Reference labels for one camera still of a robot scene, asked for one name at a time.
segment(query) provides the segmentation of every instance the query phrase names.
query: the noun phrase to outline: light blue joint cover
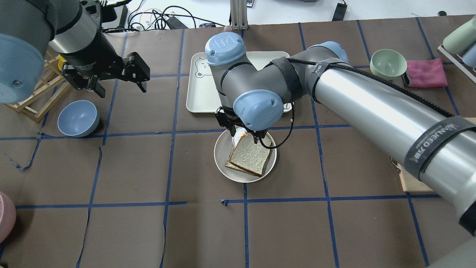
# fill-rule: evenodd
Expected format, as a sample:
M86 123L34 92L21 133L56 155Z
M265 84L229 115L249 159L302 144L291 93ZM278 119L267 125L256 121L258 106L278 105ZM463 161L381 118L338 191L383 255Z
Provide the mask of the light blue joint cover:
M283 115L284 107L278 94L270 90L255 89L236 98L233 110L247 128L258 131L267 129L278 121Z
M0 33L0 103L18 103L31 96L44 59L22 39Z
M347 57L347 52L345 50L343 50L340 47L339 43L337 43L337 42L327 41L327 42L324 42L322 44L310 46L309 48L312 48L312 47L325 47L325 48L331 50L335 55L337 55L337 57L339 59L346 62L347 64L349 63L349 57Z
M208 64L224 65L234 62L246 53L241 36L234 32L221 32L212 36L205 45Z

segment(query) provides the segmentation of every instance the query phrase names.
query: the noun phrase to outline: pink cloth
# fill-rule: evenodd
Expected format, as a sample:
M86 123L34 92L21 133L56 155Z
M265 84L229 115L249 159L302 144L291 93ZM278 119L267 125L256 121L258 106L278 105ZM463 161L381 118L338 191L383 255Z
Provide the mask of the pink cloth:
M403 81L409 87L445 87L445 71L441 59L432 61L407 61L407 71L403 74Z

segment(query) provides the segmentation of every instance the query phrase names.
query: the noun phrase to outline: toast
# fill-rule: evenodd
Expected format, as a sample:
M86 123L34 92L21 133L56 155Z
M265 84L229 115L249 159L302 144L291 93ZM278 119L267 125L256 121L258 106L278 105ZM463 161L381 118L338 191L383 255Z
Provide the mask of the toast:
M263 143L266 146L272 144L271 139L265 136ZM261 177L266 161L271 150L264 148L261 144L255 144L253 135L246 134L238 141L237 146L231 151L230 157L225 163L226 167L238 170L250 175Z

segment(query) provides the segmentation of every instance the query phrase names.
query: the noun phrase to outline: white plate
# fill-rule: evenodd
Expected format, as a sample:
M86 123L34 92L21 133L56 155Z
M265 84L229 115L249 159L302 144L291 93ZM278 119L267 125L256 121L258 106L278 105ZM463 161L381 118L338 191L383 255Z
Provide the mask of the white plate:
M246 55L257 70L263 69L271 60L282 56L289 57L284 51L246 52ZM186 106L192 113L214 113L221 106L205 52L192 57ZM291 105L287 103L284 108L284 112L288 112Z
M272 142L272 146L276 145L274 143L273 137L269 133L266 134ZM215 157L215 164L217 164L220 172L225 175L228 179L241 183L250 183L256 182L268 175L268 173L273 169L274 164L276 163L276 158L278 156L277 149L271 150L271 155L269 156L268 161L265 164L264 174L262 177L253 176L246 174L240 171L233 170L231 168L225 167L225 162L230 157L230 152L232 148L232 137L230 131L225 130L220 137L218 137L217 142L215 143L215 149L213 151L213 156Z

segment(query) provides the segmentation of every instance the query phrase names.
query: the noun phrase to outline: mint green bowl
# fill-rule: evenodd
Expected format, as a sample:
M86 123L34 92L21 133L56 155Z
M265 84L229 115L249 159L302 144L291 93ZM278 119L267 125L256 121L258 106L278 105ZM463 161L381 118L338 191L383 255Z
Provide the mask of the mint green bowl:
M405 73L407 61L395 50L382 49L375 52L370 60L370 71L385 80L393 80Z

